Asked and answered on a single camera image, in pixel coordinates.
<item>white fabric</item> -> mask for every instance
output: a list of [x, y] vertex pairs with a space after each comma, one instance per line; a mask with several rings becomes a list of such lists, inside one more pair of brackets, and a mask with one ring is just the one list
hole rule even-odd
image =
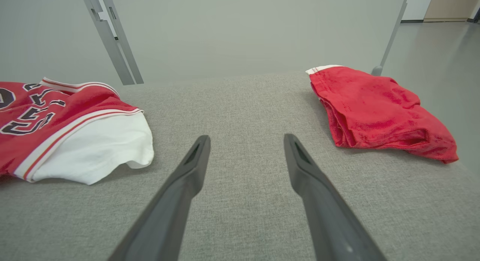
[[315, 68], [306, 70], [305, 73], [308, 73], [308, 75], [313, 75], [314, 73], [317, 73], [321, 70], [325, 70], [325, 69], [332, 68], [332, 67], [343, 67], [343, 66], [341, 66], [341, 65], [319, 66], [319, 67], [315, 67]]
[[65, 139], [32, 180], [61, 178], [91, 185], [120, 164], [147, 167], [153, 155], [152, 132], [144, 115], [116, 115], [93, 121]]

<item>gray floor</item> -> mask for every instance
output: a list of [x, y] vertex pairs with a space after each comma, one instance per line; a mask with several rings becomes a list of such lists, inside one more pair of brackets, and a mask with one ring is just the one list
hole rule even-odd
[[382, 75], [418, 94], [454, 136], [460, 162], [480, 174], [480, 25], [401, 24]]

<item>basketball jersey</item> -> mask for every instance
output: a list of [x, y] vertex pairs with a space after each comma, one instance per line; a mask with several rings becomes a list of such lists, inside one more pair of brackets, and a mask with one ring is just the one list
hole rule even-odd
[[[47, 78], [39, 84], [0, 82], [0, 175], [10, 174], [33, 182], [39, 167], [85, 125], [141, 112], [122, 102], [118, 93], [104, 83], [70, 85]], [[122, 125], [108, 124], [108, 128], [114, 127]], [[62, 164], [65, 172], [74, 168], [68, 162]]]

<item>black baseboard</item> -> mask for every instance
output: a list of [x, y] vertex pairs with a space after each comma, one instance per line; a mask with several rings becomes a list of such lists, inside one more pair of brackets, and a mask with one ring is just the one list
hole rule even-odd
[[423, 23], [422, 20], [401, 20], [400, 23]]

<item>gray fabric surface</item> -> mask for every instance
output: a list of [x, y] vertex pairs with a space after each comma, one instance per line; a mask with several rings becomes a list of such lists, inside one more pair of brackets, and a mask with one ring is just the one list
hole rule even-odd
[[150, 167], [121, 166], [86, 186], [0, 184], [0, 260], [104, 260], [199, 135], [211, 136], [204, 188], [193, 200], [180, 260], [314, 260], [290, 186], [283, 135], [294, 133], [389, 260], [477, 260], [480, 181], [396, 150], [334, 146], [305, 73], [243, 76], [119, 91], [145, 110]]

